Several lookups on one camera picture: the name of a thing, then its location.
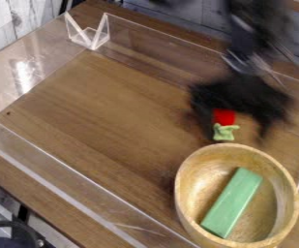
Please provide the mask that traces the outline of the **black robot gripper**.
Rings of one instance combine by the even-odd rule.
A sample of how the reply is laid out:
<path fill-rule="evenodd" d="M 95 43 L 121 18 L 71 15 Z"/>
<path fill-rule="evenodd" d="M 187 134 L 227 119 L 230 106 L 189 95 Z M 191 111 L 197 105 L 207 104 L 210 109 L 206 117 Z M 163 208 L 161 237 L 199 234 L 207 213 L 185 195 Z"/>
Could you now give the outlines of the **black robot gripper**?
<path fill-rule="evenodd" d="M 193 112 L 203 129 L 214 126 L 214 109 L 249 114 L 259 124 L 259 142 L 278 122 L 289 122 L 293 98 L 261 77 L 229 76 L 209 83 L 194 83 L 190 95 Z"/>

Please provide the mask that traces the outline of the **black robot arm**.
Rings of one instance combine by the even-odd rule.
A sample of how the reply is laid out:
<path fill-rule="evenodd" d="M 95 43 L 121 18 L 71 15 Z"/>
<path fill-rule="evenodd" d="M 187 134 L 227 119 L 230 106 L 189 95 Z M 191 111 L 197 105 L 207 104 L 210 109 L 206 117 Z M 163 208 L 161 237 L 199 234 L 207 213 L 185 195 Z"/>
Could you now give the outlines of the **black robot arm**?
<path fill-rule="evenodd" d="M 190 105 L 205 137 L 230 141 L 239 129 L 241 113 L 258 124 L 257 139 L 267 139 L 273 127 L 290 121 L 294 99 L 270 85 L 271 54 L 289 31 L 286 0 L 226 0 L 231 45 L 223 54 L 225 76 L 190 85 Z"/>

